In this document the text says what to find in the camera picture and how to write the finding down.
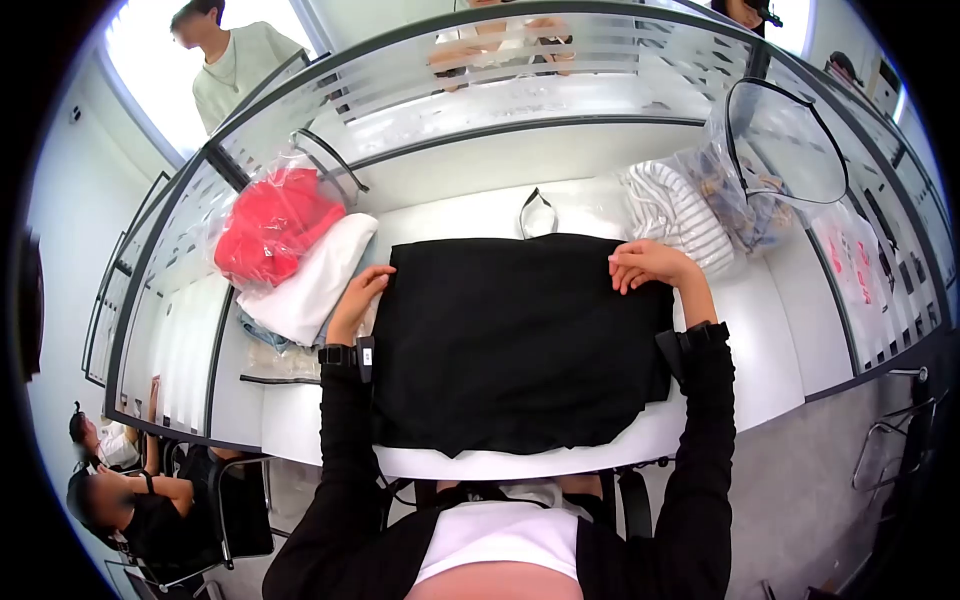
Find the red garment in bag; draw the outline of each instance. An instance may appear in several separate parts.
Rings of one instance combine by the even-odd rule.
[[[250,281],[276,286],[295,273],[300,257],[346,214],[318,190],[312,169],[281,169],[249,185],[213,254],[224,277],[238,287]]]

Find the hand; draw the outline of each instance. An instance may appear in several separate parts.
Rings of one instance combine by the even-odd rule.
[[[747,29],[755,29],[763,22],[760,15],[756,13],[756,9],[747,6],[743,0],[727,0],[727,14]]]
[[[105,481],[112,490],[124,491],[130,489],[132,479],[126,475],[121,475],[115,470],[110,470],[103,465],[97,465],[97,474],[104,476]]]
[[[396,269],[390,265],[373,265],[350,281],[330,319],[330,328],[326,333],[328,344],[353,345],[353,336],[363,321],[367,307],[373,297],[387,287],[391,273],[396,273]]]
[[[685,280],[704,276],[683,252],[648,239],[617,246],[610,256],[610,275],[613,289],[621,295],[647,281],[681,287]]]

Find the black cardigan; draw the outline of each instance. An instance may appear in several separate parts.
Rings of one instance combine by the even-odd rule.
[[[577,578],[585,600],[723,598],[730,580],[733,364],[725,343],[684,357],[686,429],[652,539],[624,541],[580,519]],[[263,580],[265,600],[402,600],[417,579],[439,510],[380,531],[370,390],[325,365],[324,470],[310,508]]]

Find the chain necklace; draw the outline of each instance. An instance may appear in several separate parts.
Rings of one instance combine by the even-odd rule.
[[[240,88],[237,87],[237,49],[236,47],[233,48],[233,81],[232,82],[228,84],[224,80],[220,79],[219,77],[211,73],[210,70],[206,68],[206,64],[204,64],[204,71],[206,72],[207,75],[209,75],[214,80],[216,80],[218,84],[223,84],[223,85],[226,85],[227,87],[232,88],[234,94],[240,93]]]

